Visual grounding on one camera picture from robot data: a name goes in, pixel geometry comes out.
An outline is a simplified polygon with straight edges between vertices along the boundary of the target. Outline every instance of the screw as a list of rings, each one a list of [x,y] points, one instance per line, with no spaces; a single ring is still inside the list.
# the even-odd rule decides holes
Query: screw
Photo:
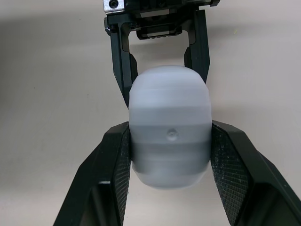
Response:
[[[111,1],[109,2],[109,6],[110,6],[111,8],[117,8],[117,6],[118,6],[118,1],[117,1],[117,0],[111,0]]]

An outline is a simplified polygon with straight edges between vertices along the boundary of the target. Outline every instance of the black metal frame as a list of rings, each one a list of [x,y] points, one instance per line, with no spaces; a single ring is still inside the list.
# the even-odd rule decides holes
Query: black metal frame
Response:
[[[153,16],[151,19],[136,18],[133,14],[116,14],[105,18],[104,24],[111,37],[114,75],[127,106],[129,91],[138,75],[137,62],[129,49],[128,36],[131,31],[137,31],[141,40],[151,38],[150,33],[168,33],[152,36],[154,38],[174,36],[181,34],[183,30],[187,31],[189,47],[184,54],[185,66],[199,73],[206,82],[210,57],[204,10],[198,10],[195,6],[182,7],[175,13]]]
[[[301,202],[246,134],[217,121],[211,165],[231,226],[301,226]],[[105,133],[80,166],[54,226],[122,226],[130,173],[128,123]]]

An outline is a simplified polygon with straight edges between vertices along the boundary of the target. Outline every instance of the metal bracket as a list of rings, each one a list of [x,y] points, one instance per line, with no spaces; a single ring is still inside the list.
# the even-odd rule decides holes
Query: metal bracket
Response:
[[[210,57],[204,10],[183,7],[176,13],[156,16],[153,20],[151,17],[134,18],[132,14],[108,15],[104,24],[111,37],[114,75],[127,106],[129,91],[138,75],[137,62],[129,51],[128,36],[131,31],[137,31],[138,38],[144,40],[174,36],[186,30],[190,45],[184,54],[185,66],[199,73],[206,82]]]

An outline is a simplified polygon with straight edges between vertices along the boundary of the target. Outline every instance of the round white object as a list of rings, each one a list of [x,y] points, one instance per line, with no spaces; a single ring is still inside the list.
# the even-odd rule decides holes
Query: round white object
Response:
[[[191,186],[205,173],[211,148],[211,105],[198,73],[175,65],[140,74],[130,91],[133,169],[155,188]]]

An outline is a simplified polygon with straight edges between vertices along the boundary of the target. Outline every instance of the white cylinder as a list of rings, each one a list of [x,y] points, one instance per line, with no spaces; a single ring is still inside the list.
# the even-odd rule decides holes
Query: white cylinder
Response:
[[[155,188],[191,186],[210,158],[211,105],[198,73],[161,66],[140,74],[130,91],[133,169]]]

